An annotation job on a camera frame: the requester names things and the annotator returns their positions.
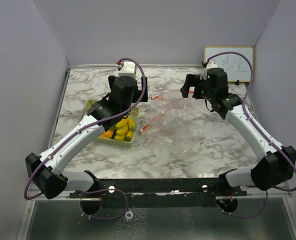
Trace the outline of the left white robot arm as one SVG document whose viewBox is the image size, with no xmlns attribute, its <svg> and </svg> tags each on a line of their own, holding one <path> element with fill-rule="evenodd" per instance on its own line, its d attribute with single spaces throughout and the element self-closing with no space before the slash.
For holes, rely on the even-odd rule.
<svg viewBox="0 0 296 240">
<path fill-rule="evenodd" d="M 47 199 L 53 199 L 63 191 L 82 191 L 94 197 L 99 190 L 95 176 L 90 172 L 65 171 L 68 163 L 91 141 L 124 120 L 140 102 L 147 102 L 147 77 L 137 80 L 128 75 L 108 78 L 111 92 L 95 102 L 88 113 L 65 137 L 46 151 L 30 153 L 25 158 L 29 181 L 33 182 Z"/>
</svg>

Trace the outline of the clear zip bag red zipper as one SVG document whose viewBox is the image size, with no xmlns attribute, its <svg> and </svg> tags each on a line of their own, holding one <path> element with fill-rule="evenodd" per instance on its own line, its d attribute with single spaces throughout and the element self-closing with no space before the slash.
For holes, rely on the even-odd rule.
<svg viewBox="0 0 296 240">
<path fill-rule="evenodd" d="M 198 130 L 198 118 L 202 107 L 192 98 L 193 92 L 183 98 L 179 90 L 171 90 L 153 96 L 144 115 L 144 126 L 139 132 L 142 135 L 176 134 L 180 137 L 192 137 L 201 132 Z"/>
</svg>

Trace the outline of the green plastic basket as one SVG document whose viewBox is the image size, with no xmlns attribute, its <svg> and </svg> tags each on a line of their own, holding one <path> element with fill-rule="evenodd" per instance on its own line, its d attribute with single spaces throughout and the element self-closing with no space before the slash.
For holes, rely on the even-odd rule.
<svg viewBox="0 0 296 240">
<path fill-rule="evenodd" d="M 97 102 L 96 99 L 88 99 L 85 102 L 84 107 L 83 107 L 83 109 L 82 109 L 82 111 L 80 112 L 80 115 L 79 115 L 79 119 L 78 119 L 79 122 L 87 114 L 88 110 L 92 107 L 92 105 L 94 103 L 96 103 L 96 102 Z M 99 142 L 99 143 L 105 143 L 105 144 L 115 145 L 115 146 L 119 146 L 119 147 L 127 147 L 127 148 L 132 147 L 133 143 L 134 143 L 134 141 L 135 141 L 135 139 L 137 137 L 137 125 L 138 125 L 138 117 L 140 116 L 140 111 L 141 111 L 141 109 L 136 106 L 130 111 L 129 115 L 127 115 L 127 118 L 132 119 L 134 121 L 134 123 L 135 123 L 135 127 L 132 130 L 133 133 L 132 133 L 131 138 L 125 137 L 122 141 L 115 140 L 116 131 L 114 131 L 111 138 L 97 137 L 95 139 L 95 141 Z"/>
</svg>

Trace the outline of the yellow banana bunch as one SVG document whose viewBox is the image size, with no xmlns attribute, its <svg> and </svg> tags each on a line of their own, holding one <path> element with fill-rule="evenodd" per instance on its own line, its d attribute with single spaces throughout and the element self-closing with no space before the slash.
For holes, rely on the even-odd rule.
<svg viewBox="0 0 296 240">
<path fill-rule="evenodd" d="M 115 126 L 115 137 L 116 141 L 131 140 L 134 134 L 135 122 L 132 118 L 123 118 Z"/>
</svg>

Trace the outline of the small whiteboard wooden frame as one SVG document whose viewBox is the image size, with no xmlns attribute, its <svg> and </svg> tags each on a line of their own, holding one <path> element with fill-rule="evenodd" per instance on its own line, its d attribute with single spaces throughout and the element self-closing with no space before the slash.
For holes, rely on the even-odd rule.
<svg viewBox="0 0 296 240">
<path fill-rule="evenodd" d="M 224 52 L 237 52 L 244 55 L 254 66 L 254 49 L 251 46 L 207 46 L 204 49 L 204 59 Z M 251 79 L 251 71 L 247 61 L 237 54 L 226 53 L 210 60 L 210 66 L 214 64 L 227 73 L 230 83 L 248 83 Z"/>
</svg>

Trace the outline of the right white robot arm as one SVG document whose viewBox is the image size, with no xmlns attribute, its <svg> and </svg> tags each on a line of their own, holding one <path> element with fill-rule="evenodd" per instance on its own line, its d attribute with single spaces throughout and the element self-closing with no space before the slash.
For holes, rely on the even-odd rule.
<svg viewBox="0 0 296 240">
<path fill-rule="evenodd" d="M 187 74 L 180 92 L 210 103 L 210 112 L 216 112 L 231 124 L 253 150 L 258 163 L 253 168 L 236 168 L 221 174 L 217 189 L 228 196 L 236 187 L 256 187 L 262 191 L 275 188 L 294 175 L 296 150 L 285 147 L 273 138 L 251 115 L 243 100 L 229 92 L 228 76 L 222 68 L 210 68 L 206 75 Z"/>
</svg>

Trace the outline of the black mounting rail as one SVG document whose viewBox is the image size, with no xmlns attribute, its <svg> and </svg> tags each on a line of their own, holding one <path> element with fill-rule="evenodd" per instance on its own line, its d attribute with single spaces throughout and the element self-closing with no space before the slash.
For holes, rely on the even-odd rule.
<svg viewBox="0 0 296 240">
<path fill-rule="evenodd" d="M 71 199 L 109 209 L 216 207 L 217 198 L 246 196 L 215 178 L 110 178 L 96 179 L 87 194 L 70 193 Z"/>
</svg>

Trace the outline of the orange yellow bell pepper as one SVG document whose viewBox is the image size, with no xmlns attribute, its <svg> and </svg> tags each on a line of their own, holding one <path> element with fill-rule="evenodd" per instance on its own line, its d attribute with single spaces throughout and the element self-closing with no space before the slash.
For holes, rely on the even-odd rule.
<svg viewBox="0 0 296 240">
<path fill-rule="evenodd" d="M 109 129 L 108 131 L 101 134 L 100 137 L 105 139 L 111 139 L 114 135 L 114 132 L 115 132 L 114 130 Z"/>
</svg>

